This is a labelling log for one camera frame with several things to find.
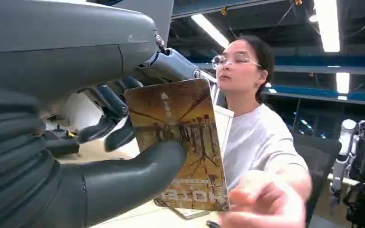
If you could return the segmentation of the person's left hand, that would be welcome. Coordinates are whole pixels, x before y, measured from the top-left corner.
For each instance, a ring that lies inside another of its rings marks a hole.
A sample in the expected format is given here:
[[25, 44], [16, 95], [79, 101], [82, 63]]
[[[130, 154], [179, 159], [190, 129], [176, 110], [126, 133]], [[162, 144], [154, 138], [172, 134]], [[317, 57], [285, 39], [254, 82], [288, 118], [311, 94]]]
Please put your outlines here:
[[304, 228], [303, 198], [277, 175], [250, 171], [230, 191], [231, 208], [219, 214], [222, 228]]

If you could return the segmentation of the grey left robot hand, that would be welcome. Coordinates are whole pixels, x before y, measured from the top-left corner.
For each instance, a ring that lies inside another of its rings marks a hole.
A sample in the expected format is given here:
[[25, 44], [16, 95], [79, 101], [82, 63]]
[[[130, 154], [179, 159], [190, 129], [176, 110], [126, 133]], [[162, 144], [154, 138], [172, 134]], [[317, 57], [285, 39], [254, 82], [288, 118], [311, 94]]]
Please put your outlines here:
[[88, 228], [164, 191], [186, 160], [163, 140], [129, 160], [61, 164], [44, 120], [73, 94], [118, 78], [192, 79], [200, 69], [159, 44], [146, 12], [88, 1], [0, 0], [0, 228]]

